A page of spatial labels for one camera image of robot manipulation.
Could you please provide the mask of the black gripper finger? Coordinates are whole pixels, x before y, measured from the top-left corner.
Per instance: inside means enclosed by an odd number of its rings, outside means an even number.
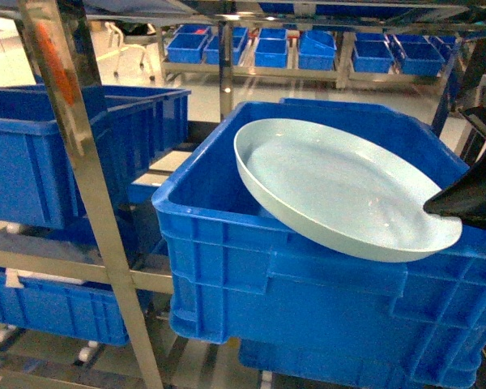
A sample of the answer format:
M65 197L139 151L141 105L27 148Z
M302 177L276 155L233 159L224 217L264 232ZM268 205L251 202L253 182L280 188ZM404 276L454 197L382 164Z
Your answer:
M427 200L423 209L486 231L486 150L458 181Z

